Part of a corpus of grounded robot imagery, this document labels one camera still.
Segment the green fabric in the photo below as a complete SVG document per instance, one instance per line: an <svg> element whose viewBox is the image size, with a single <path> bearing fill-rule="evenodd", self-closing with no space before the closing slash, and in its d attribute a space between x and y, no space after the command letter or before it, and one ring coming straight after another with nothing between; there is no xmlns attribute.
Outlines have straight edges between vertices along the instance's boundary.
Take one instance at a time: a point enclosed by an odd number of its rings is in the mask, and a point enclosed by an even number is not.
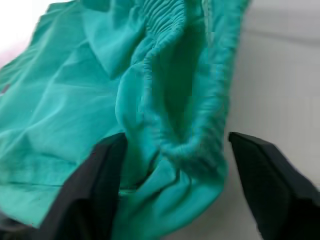
<svg viewBox="0 0 320 240"><path fill-rule="evenodd" d="M39 226L99 140L128 151L113 240L151 240L223 190L224 127L247 0L54 3L0 71L0 208Z"/></svg>

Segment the garment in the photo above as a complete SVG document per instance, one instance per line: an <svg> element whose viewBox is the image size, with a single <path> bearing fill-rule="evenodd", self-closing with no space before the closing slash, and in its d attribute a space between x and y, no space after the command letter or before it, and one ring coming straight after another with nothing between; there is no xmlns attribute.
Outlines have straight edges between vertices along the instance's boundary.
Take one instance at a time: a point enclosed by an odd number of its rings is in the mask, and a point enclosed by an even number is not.
<svg viewBox="0 0 320 240"><path fill-rule="evenodd" d="M100 141L64 182L32 240L110 240L117 211L121 166L127 150L124 133Z"/></svg>
<svg viewBox="0 0 320 240"><path fill-rule="evenodd" d="M247 0L50 5L0 71L0 208L39 226L101 139L124 132L113 240L150 240L223 190L223 137Z"/></svg>

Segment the teal cloth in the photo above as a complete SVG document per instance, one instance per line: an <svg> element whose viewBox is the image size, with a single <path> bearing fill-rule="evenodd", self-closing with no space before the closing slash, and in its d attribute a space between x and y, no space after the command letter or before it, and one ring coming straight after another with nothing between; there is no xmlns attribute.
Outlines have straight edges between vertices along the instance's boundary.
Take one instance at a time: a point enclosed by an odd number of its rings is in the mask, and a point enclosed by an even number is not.
<svg viewBox="0 0 320 240"><path fill-rule="evenodd" d="M228 172L223 138L248 0L51 4L0 71L0 208L39 226L99 140L125 132L113 240L199 216Z"/></svg>

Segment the white background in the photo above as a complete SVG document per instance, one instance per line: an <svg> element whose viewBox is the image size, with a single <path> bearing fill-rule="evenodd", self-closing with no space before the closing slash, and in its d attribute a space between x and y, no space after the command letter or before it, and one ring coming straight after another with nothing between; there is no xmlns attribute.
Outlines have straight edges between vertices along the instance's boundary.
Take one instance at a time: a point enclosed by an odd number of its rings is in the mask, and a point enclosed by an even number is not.
<svg viewBox="0 0 320 240"><path fill-rule="evenodd" d="M0 66L27 46L39 15L51 1L0 1ZM231 99L227 132L275 143L320 186L319 0L253 2L244 24ZM230 173L221 197L166 240L260 240L227 141L225 152Z"/></svg>

